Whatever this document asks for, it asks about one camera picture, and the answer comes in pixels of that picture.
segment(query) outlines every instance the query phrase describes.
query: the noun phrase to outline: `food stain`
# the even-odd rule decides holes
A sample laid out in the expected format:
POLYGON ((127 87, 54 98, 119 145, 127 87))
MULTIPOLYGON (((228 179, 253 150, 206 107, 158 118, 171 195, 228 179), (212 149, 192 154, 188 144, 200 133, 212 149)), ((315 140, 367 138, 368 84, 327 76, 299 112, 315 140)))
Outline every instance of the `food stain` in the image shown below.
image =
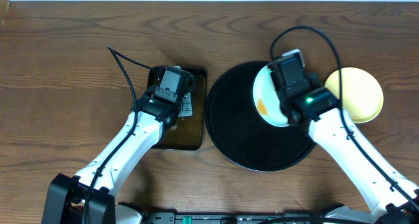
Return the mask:
POLYGON ((260 114, 268 116, 268 110, 261 99, 257 100, 256 108, 260 114))

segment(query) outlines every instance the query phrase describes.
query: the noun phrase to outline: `green light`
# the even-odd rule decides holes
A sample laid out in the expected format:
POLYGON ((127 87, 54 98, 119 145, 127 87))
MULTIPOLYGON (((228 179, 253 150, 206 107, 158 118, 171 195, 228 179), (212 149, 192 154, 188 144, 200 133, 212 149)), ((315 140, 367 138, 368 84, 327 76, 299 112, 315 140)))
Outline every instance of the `green light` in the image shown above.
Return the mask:
POLYGON ((314 100, 313 98, 309 97, 309 98, 306 99, 306 102, 311 103, 313 100, 314 100))

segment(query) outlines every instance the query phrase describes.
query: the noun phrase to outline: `yellow plate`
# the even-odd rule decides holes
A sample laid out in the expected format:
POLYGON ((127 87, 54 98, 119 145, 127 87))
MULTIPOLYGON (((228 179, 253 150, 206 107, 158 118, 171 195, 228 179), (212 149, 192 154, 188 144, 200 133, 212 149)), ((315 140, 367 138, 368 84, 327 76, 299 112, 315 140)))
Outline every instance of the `yellow plate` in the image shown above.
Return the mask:
MULTIPOLYGON (((373 120, 381 112, 384 96, 378 81, 369 73, 355 67, 342 69, 343 108, 354 123, 373 120)), ((339 98, 339 73, 335 71, 326 80, 325 87, 339 98)))

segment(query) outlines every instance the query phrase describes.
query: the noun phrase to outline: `wood grain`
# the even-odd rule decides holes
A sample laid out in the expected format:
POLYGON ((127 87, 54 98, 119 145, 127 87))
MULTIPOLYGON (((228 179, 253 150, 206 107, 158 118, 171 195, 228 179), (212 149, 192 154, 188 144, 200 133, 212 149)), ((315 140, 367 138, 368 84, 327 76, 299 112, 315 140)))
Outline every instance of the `wood grain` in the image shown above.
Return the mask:
MULTIPOLYGON (((267 60, 286 28, 310 25, 335 42, 345 66, 384 90, 377 119, 360 125, 377 149, 419 183, 418 3, 13 2, 0 33, 0 222, 40 222, 48 184, 72 176, 120 130, 131 99, 107 45, 144 64, 200 65, 208 90, 233 66, 267 60)), ((322 80, 335 70, 327 45, 292 33, 322 80)), ((138 92, 147 72, 126 67, 138 92)), ((147 152, 118 200, 179 212, 367 207, 320 147, 281 172, 252 172, 226 159, 205 132, 197 151, 147 152)))

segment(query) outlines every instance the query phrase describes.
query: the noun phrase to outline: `black plate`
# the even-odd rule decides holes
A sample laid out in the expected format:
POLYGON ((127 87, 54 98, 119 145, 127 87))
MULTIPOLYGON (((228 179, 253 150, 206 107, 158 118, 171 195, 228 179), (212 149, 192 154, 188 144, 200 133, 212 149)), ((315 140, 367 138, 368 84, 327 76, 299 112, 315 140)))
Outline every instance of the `black plate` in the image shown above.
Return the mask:
POLYGON ((265 122, 253 103, 253 82, 268 62, 227 71, 210 90, 205 121, 215 146, 232 162, 258 171, 283 170, 300 162, 315 143, 300 129, 265 122))

